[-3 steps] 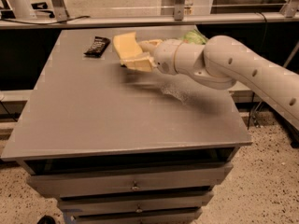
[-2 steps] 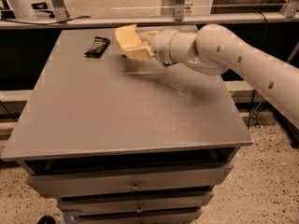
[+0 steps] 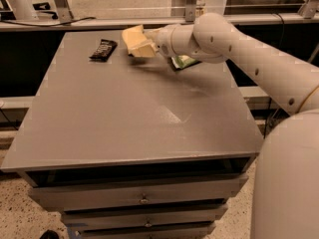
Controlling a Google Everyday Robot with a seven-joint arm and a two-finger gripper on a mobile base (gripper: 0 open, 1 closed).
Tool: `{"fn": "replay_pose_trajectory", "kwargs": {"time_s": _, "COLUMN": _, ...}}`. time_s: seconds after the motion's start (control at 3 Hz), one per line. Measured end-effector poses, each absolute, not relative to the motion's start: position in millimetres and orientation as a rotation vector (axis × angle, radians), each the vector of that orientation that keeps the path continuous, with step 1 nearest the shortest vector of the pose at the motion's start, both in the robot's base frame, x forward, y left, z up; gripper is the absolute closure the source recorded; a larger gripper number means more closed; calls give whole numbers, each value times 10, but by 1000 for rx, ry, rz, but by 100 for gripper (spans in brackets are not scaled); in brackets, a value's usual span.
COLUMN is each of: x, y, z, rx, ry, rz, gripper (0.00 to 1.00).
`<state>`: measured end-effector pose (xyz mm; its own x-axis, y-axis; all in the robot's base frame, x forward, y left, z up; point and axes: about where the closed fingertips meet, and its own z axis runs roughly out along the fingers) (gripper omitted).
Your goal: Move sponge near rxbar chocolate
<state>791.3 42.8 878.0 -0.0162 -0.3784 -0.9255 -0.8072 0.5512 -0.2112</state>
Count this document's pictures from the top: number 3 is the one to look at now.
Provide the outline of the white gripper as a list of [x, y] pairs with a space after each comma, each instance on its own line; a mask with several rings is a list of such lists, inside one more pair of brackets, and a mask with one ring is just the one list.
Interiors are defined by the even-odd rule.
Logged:
[[167, 25], [163, 28], [144, 31], [146, 40], [128, 47], [129, 54], [136, 58], [152, 58], [159, 52], [166, 57], [180, 54], [180, 34], [177, 32], [180, 25]]

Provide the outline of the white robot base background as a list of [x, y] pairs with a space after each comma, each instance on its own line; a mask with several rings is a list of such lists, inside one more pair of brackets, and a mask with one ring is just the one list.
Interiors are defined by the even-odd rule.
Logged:
[[34, 9], [32, 0], [5, 0], [9, 10], [1, 11], [0, 19], [15, 19], [20, 21], [36, 21], [38, 15]]

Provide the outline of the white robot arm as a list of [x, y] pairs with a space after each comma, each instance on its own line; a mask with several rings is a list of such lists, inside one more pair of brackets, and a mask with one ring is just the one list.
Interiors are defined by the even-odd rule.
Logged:
[[319, 70], [237, 30], [215, 13], [191, 25], [123, 32], [129, 53], [231, 60], [290, 117], [265, 139], [257, 158], [251, 239], [319, 239]]

